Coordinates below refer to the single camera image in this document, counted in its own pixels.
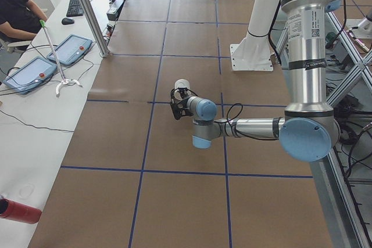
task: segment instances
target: white cylindrical object in gripper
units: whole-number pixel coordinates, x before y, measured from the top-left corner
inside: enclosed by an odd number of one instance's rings
[[[174,83],[174,89],[177,89],[177,88],[190,89],[190,83],[188,82],[188,80],[185,80],[182,78]]]

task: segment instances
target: keyboard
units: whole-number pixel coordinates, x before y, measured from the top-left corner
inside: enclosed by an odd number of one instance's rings
[[[77,17],[77,16],[82,16],[83,14],[84,14],[84,11],[80,5],[80,1],[70,0],[66,17]]]

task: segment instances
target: black t-shirt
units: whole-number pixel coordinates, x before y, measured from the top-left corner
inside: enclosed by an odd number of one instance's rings
[[[15,29],[38,33],[41,29],[39,18],[27,9],[27,1],[0,0],[0,24],[8,22]]]

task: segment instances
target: blue tablet device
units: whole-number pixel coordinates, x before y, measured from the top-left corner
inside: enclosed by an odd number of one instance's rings
[[[89,50],[92,42],[91,39],[78,35],[72,34],[68,36],[55,49],[59,62],[65,66],[75,63]],[[46,58],[56,61],[52,52]]]
[[[20,94],[39,87],[57,70],[57,65],[38,56],[4,80],[4,84]]]

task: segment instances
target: white desk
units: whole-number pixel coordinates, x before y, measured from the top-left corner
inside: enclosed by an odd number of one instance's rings
[[[46,23],[52,42],[59,44],[70,34],[94,40],[85,16],[74,17],[74,24],[61,24],[68,3],[69,0],[62,0]],[[91,3],[103,31],[108,23],[106,12],[109,2],[91,0]],[[33,45],[47,43],[44,31],[41,30],[33,40]],[[43,55],[50,52],[49,48],[39,50]],[[35,50],[27,51],[16,66],[21,67],[38,55]],[[3,102],[0,109],[38,127],[74,130],[101,63],[98,47],[94,45],[85,58],[94,65],[80,79],[83,88],[64,86],[57,98],[55,88],[58,82],[53,82],[60,81],[61,77],[57,74],[51,82],[27,95],[0,96]],[[91,63],[80,60],[67,69],[65,75],[67,78],[78,78],[90,66]],[[4,89],[7,87],[1,85],[0,90]],[[71,132],[35,129],[0,113],[0,195],[42,210],[71,137]],[[36,226],[0,219],[0,247],[27,247]]]

